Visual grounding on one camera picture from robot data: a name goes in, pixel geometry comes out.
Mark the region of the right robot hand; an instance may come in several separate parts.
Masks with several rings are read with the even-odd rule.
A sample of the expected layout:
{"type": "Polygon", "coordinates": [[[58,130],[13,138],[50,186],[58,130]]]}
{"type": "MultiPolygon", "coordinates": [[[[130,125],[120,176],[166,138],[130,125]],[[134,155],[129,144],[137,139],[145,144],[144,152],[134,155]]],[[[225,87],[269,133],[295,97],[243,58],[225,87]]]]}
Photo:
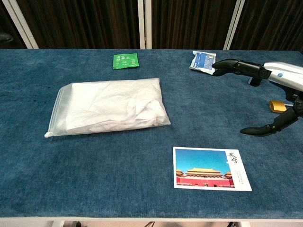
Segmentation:
{"type": "Polygon", "coordinates": [[[262,127],[248,127],[240,133],[252,136],[268,136],[286,128],[303,116],[303,68],[285,62],[271,61],[264,65],[237,60],[224,59],[212,65],[215,69],[213,76],[218,77],[226,73],[251,77],[252,86],[259,86],[267,79],[270,83],[282,88],[286,100],[293,106],[276,117],[271,124],[262,127]]]}

